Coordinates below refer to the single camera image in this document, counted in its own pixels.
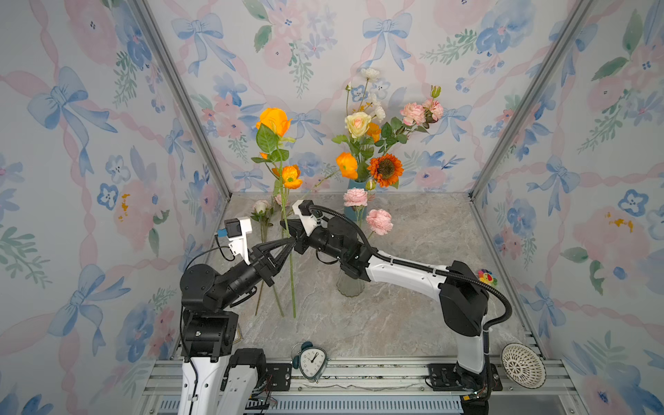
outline floral wallpaper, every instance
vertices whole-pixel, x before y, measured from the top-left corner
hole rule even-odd
[[[224,201],[126,3],[0,11],[0,414],[131,413]]]
[[[596,2],[480,199],[593,415],[664,414],[663,15],[662,0]]]
[[[405,172],[389,191],[467,192],[574,0],[148,3],[231,189],[272,189],[272,174],[250,159],[264,109],[292,119],[288,163],[303,171],[306,191],[347,151],[332,139],[344,132],[348,83],[352,104],[375,94],[388,120],[437,84],[444,116],[393,147]],[[380,78],[365,85],[358,71],[367,67]],[[533,133],[551,134],[544,124]],[[347,185],[336,175],[317,190]]]

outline pink carnation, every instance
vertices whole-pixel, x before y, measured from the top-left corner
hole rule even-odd
[[[431,117],[434,119],[434,121],[438,121],[442,118],[443,106],[433,98],[429,98],[428,100],[424,101],[423,107],[431,111]]]
[[[403,110],[401,110],[401,115],[404,116],[404,124],[413,125],[417,123],[418,125],[424,122],[424,107],[411,102],[406,104]]]
[[[394,226],[392,223],[392,215],[382,209],[371,209],[367,216],[367,223],[371,230],[379,235],[386,235]]]
[[[364,189],[348,189],[343,195],[344,206],[366,206],[367,191]]]

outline orange sunflower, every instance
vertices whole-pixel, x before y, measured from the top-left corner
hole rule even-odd
[[[399,176],[404,174],[401,161],[391,154],[371,159],[369,173],[378,182],[380,187],[388,187],[399,181]]]

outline alarm clock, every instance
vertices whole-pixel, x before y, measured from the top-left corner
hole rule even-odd
[[[310,341],[302,343],[300,352],[293,358],[293,368],[299,369],[302,376],[314,382],[318,382],[326,366],[327,353]]]

